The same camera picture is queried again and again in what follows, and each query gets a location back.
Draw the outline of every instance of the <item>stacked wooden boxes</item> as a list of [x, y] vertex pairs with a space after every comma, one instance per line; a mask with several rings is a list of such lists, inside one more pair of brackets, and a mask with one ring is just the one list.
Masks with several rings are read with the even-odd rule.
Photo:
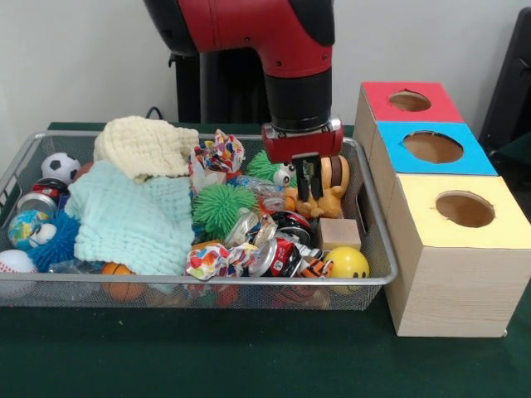
[[367, 154], [399, 262], [399, 336], [501, 337], [531, 276], [531, 225], [437, 83], [363, 83]]

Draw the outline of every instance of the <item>red box top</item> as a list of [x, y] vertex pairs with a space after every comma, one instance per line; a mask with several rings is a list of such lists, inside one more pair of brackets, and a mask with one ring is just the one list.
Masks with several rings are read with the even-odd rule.
[[362, 87], [378, 122], [464, 121], [441, 83], [364, 82]]

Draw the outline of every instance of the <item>metal basket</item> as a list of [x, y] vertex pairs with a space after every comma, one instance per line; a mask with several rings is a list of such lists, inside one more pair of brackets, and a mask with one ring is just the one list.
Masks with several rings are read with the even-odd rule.
[[[17, 199], [41, 176], [41, 163], [66, 152], [81, 164], [92, 160], [98, 132], [46, 131], [30, 137], [0, 180], [0, 251], [11, 249], [7, 224]], [[201, 135], [201, 139], [210, 136]], [[247, 159], [261, 149], [259, 136], [238, 136]], [[127, 308], [312, 308], [364, 310], [397, 275], [397, 262], [363, 149], [345, 138], [341, 154], [350, 165], [343, 198], [345, 218], [358, 222], [367, 279], [213, 278], [98, 274], [0, 274], [0, 306]], [[142, 293], [132, 301], [128, 292]]]

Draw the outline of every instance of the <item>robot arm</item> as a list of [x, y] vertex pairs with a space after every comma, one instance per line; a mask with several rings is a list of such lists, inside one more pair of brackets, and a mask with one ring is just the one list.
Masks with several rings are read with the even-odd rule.
[[262, 137], [273, 163], [293, 162], [308, 197], [303, 161], [336, 155], [343, 127], [332, 105], [333, 0], [144, 0], [169, 49], [183, 56], [254, 48], [261, 58], [272, 123]]

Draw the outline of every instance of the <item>green spiky ball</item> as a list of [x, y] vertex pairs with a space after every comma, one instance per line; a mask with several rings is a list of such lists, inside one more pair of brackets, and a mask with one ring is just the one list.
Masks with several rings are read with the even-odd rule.
[[205, 226], [209, 239], [224, 240], [240, 218], [239, 210], [257, 205], [255, 194], [247, 188], [211, 185], [193, 201], [193, 222]]
[[[275, 173], [280, 169], [279, 164], [273, 164], [267, 158], [267, 153], [264, 150], [261, 150], [247, 166], [246, 174], [249, 177], [261, 178], [263, 180], [268, 180], [273, 182]], [[291, 178], [290, 187], [297, 186], [297, 179], [295, 176]]]

